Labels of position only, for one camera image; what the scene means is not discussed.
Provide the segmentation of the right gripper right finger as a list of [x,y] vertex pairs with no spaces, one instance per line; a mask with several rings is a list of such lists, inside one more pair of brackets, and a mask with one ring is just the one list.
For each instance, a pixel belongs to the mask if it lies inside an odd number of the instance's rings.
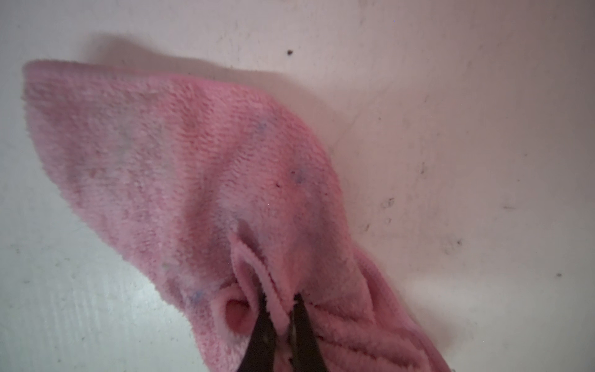
[[294,307],[291,311],[290,345],[293,371],[328,371],[301,294],[294,296]]

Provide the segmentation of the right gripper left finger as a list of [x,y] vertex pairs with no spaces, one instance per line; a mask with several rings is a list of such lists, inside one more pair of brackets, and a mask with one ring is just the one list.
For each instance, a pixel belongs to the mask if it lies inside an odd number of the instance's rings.
[[255,322],[246,353],[238,372],[274,372],[277,333],[267,311],[266,296],[259,301],[259,314]]

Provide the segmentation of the pink microfibre cloth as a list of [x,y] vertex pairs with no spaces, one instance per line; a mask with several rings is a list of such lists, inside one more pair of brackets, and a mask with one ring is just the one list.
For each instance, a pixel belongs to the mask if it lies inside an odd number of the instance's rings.
[[37,60],[26,125],[73,211],[190,322],[211,371],[237,371],[260,296],[293,371],[301,294],[328,371],[447,371],[358,246],[314,133],[224,82]]

